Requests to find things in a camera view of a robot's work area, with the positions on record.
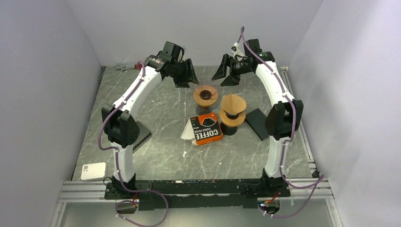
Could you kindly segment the white paper coffee filter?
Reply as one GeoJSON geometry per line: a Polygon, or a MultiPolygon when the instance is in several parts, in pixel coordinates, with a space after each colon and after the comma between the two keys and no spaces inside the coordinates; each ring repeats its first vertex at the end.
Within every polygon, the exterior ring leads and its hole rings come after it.
{"type": "Polygon", "coordinates": [[[181,139],[183,140],[192,140],[194,139],[194,131],[193,131],[193,127],[192,127],[192,123],[190,121],[190,119],[188,119],[185,128],[181,134],[181,139]]]}

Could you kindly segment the clear plastic filter bag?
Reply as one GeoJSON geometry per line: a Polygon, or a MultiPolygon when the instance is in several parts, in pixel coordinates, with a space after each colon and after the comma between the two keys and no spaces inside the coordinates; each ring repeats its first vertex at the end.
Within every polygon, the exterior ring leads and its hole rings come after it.
{"type": "Polygon", "coordinates": [[[218,98],[218,87],[215,84],[200,84],[193,88],[195,100],[209,101],[218,98]]]}

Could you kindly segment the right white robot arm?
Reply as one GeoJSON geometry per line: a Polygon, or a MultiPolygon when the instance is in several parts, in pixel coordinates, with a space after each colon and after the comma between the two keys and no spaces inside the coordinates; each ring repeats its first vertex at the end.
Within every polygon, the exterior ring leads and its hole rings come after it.
{"type": "Polygon", "coordinates": [[[230,53],[224,54],[212,80],[222,79],[222,87],[237,86],[241,75],[253,72],[262,82],[271,104],[264,123],[270,139],[264,171],[269,178],[281,178],[288,144],[299,128],[304,105],[285,86],[272,53],[264,52],[258,39],[245,41],[243,51],[239,45],[235,42],[230,53]]]}

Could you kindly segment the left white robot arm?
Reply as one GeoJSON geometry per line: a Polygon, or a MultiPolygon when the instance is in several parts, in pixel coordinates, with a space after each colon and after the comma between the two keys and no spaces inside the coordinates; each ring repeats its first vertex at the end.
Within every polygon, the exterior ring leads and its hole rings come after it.
{"type": "Polygon", "coordinates": [[[102,127],[99,135],[105,134],[110,146],[103,147],[101,138],[98,146],[101,150],[112,150],[114,172],[112,180],[119,182],[117,192],[125,199],[136,192],[135,171],[133,168],[133,147],[138,140],[141,128],[135,117],[148,95],[165,78],[172,78],[176,88],[189,88],[189,84],[199,84],[190,58],[184,57],[185,49],[172,42],[165,42],[156,55],[140,61],[139,74],[113,104],[102,107],[102,127]]]}

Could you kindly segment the blue ribbed glass dripper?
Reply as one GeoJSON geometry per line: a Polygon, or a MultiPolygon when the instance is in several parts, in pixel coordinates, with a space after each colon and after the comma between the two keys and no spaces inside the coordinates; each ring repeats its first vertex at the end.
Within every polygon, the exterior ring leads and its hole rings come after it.
{"type": "Polygon", "coordinates": [[[238,114],[229,114],[229,113],[226,113],[227,118],[228,118],[228,119],[231,119],[231,120],[237,119],[237,118],[239,117],[239,115],[240,115],[240,113],[238,113],[238,114]]]}

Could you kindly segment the brown paper coffee filter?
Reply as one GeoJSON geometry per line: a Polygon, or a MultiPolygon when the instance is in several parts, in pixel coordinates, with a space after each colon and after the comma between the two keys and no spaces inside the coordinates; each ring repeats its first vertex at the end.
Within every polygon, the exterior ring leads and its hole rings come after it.
{"type": "Polygon", "coordinates": [[[239,115],[246,107],[246,101],[238,95],[228,94],[222,98],[221,109],[229,115],[239,115]]]}

